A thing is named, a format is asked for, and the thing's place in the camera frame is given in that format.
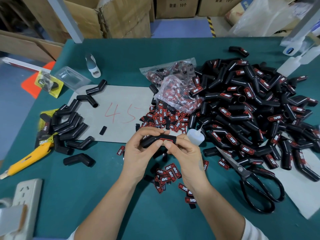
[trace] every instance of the electrical outlet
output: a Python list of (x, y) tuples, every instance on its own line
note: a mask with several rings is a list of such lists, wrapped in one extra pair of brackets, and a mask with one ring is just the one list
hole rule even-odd
[(12, 206), (26, 205), (27, 214), (22, 229), (16, 233), (6, 234), (4, 240), (32, 240), (36, 223), (42, 179), (36, 178), (18, 183)]

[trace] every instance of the hand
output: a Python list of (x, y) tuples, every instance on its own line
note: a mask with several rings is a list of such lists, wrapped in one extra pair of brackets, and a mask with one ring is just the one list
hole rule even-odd
[(157, 140), (148, 148), (142, 148), (140, 140), (147, 135), (159, 136), (160, 134), (168, 135), (169, 133), (169, 130), (164, 131), (155, 127), (143, 127), (134, 133), (125, 146), (124, 163), (120, 178), (129, 180), (136, 185), (143, 178), (150, 158), (163, 144), (162, 140)]
[(178, 159), (183, 182), (191, 192), (195, 193), (209, 183), (200, 148), (193, 145), (185, 134), (177, 136), (176, 145), (167, 140), (163, 144), (168, 149), (168, 154), (173, 154)]

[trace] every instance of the black scissors handle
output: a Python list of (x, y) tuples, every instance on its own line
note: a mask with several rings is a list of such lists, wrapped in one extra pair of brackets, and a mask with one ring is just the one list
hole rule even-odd
[(262, 169), (260, 167), (255, 166), (255, 165), (250, 166), (249, 168), (247, 168), (247, 170), (251, 171), (252, 173), (254, 173), (258, 176), (273, 180), (278, 185), (279, 190), (280, 190), (280, 196), (277, 199), (274, 198), (274, 196), (268, 190), (265, 191), (265, 193), (269, 196), (270, 199), (272, 199), (274, 202), (281, 202), (285, 199), (285, 189), (284, 189), (282, 183), (280, 182), (280, 180), (274, 175), (273, 172), (270, 172), (269, 170), (266, 170), (266, 169)]
[[(255, 175), (254, 173), (252, 173), (250, 175), (250, 177), (256, 181), (261, 188), (263, 189), (263, 191), (268, 192), (267, 188), (265, 187), (265, 185), (261, 182), (261, 180), (257, 177), (257, 175)], [(240, 186), (242, 189), (242, 193), (243, 196), (245, 198), (245, 200), (248, 202), (248, 204), (250, 205), (251, 208), (253, 208), (255, 211), (259, 212), (259, 213), (264, 213), (264, 214), (270, 214), (272, 212), (274, 212), (276, 206), (274, 201), (264, 192), (262, 192), (261, 190), (259, 190), (258, 188), (256, 188), (254, 185), (250, 184), (246, 179), (242, 179), (239, 181), (240, 182)], [(257, 194), (259, 194), (261, 197), (265, 198), (267, 202), (270, 203), (270, 206), (268, 208), (264, 208), (264, 209), (259, 209), (257, 208), (249, 199), (249, 196), (246, 192), (246, 186), (249, 187), (250, 189), (254, 190)]]

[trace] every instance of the forearm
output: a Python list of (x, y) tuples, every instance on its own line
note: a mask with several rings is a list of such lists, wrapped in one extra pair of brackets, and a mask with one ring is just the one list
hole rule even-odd
[(135, 183), (120, 176), (100, 203), (78, 227), (74, 240), (116, 239), (135, 187)]
[(245, 218), (208, 181), (201, 187), (192, 193), (216, 239), (240, 240), (245, 229)]

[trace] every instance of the fingernail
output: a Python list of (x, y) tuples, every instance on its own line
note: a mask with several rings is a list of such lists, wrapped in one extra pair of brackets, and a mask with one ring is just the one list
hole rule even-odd
[(171, 142), (168, 141), (168, 140), (165, 140), (165, 141), (163, 142), (163, 144), (166, 146), (167, 149), (169, 149), (169, 148), (171, 147)]
[(163, 144), (163, 141), (162, 141), (162, 140), (158, 140), (156, 145), (157, 145), (158, 147), (160, 147), (160, 146), (162, 146), (162, 144)]

